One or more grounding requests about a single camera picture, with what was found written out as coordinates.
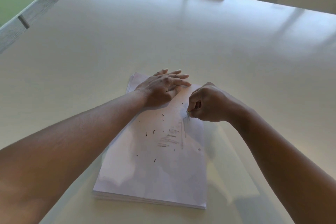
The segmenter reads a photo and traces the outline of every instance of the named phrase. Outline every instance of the paper sheet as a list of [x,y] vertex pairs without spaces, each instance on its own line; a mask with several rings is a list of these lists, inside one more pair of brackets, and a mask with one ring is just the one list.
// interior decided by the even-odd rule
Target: paper sheet
[[[135,73],[127,91],[147,78]],[[183,89],[167,105],[145,110],[128,124],[107,150],[96,195],[206,208],[203,122],[187,116],[188,97],[198,87]]]

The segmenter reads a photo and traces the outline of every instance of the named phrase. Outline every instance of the floor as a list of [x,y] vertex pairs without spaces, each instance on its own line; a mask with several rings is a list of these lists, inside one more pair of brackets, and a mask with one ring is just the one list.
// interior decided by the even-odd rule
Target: floor
[[[28,8],[23,16],[27,22],[32,25],[38,20],[45,12],[49,10],[58,0],[38,0],[30,8]],[[8,26],[0,31],[0,54],[7,49],[18,37],[25,32],[26,29],[19,21],[15,19]]]

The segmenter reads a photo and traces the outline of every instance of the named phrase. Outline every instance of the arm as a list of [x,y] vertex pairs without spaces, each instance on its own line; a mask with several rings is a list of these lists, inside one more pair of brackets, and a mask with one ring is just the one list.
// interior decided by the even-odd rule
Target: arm
[[336,181],[254,110],[207,83],[189,98],[190,116],[227,121],[241,135],[295,223],[335,223]]
[[72,182],[143,107],[169,102],[188,75],[167,69],[135,91],[63,120],[0,151],[2,223],[39,223]]

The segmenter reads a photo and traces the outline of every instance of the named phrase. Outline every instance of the person's right arm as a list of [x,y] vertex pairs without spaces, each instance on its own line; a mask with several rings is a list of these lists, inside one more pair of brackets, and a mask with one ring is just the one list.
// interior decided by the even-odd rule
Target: person's right arm
[[336,223],[336,181],[253,109],[208,82],[192,93],[188,112],[239,132],[295,223]]

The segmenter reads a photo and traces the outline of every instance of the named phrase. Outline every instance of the tabletop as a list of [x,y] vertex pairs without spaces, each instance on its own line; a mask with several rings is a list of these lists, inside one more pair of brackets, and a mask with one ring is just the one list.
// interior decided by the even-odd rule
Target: tabletop
[[[59,0],[0,55],[0,147],[182,69],[253,107],[334,178],[336,16],[255,0]],[[293,223],[238,133],[205,124],[207,209],[102,201],[102,156],[42,223]]]

